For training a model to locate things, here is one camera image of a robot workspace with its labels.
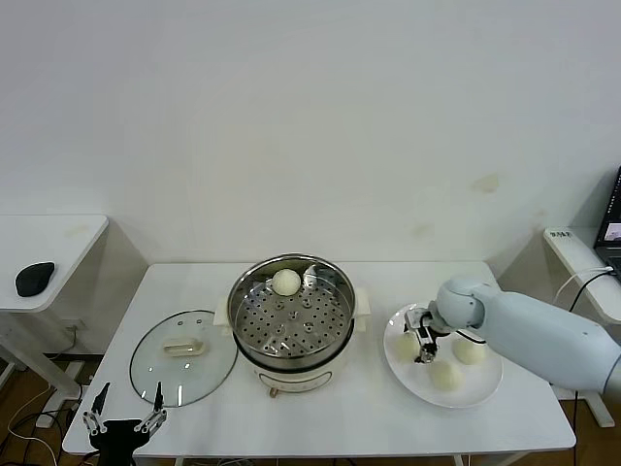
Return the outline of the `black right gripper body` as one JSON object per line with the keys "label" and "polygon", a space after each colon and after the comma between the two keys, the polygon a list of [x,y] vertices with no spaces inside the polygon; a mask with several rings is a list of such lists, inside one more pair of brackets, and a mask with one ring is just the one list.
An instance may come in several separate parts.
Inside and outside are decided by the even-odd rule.
{"label": "black right gripper body", "polygon": [[432,328],[433,323],[434,321],[431,314],[423,314],[418,319],[416,335],[420,347],[422,348],[435,348],[437,346],[436,340],[438,335],[437,332]]}

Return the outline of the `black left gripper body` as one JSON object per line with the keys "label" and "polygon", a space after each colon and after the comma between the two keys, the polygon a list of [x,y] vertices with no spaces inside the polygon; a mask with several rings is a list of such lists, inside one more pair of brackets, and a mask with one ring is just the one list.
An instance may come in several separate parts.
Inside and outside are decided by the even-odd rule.
{"label": "black left gripper body", "polygon": [[89,442],[99,452],[99,466],[135,465],[134,452],[146,445],[150,434],[135,428],[139,419],[107,420],[105,432],[97,431],[89,435]]}

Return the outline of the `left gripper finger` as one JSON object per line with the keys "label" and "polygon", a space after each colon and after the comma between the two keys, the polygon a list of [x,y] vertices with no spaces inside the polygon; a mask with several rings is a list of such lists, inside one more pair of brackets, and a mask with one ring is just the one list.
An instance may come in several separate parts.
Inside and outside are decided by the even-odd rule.
{"label": "left gripper finger", "polygon": [[110,384],[105,383],[102,390],[95,396],[91,409],[82,413],[82,421],[89,435],[99,435],[107,432],[104,420],[101,418]]}
{"label": "left gripper finger", "polygon": [[162,384],[158,383],[153,402],[153,409],[151,413],[134,428],[134,431],[143,434],[154,434],[166,421],[166,419],[167,411],[164,409]]}

